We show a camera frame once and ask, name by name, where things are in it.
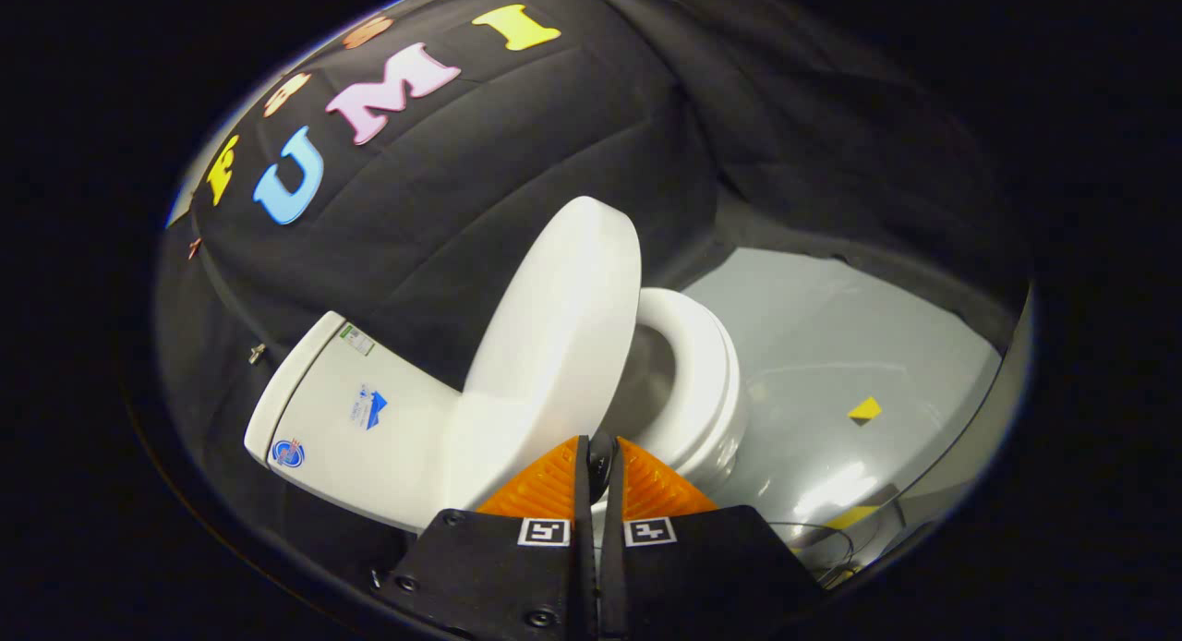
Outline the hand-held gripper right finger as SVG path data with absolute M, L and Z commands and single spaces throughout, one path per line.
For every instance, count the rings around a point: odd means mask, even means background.
M 598 565 L 604 640 L 769 640 L 825 591 L 762 514 L 721 507 L 616 438 Z

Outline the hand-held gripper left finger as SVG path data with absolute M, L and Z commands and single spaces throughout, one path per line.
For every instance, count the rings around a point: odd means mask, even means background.
M 587 438 L 573 436 L 478 509 L 443 509 L 379 598 L 465 640 L 595 640 L 597 569 Z

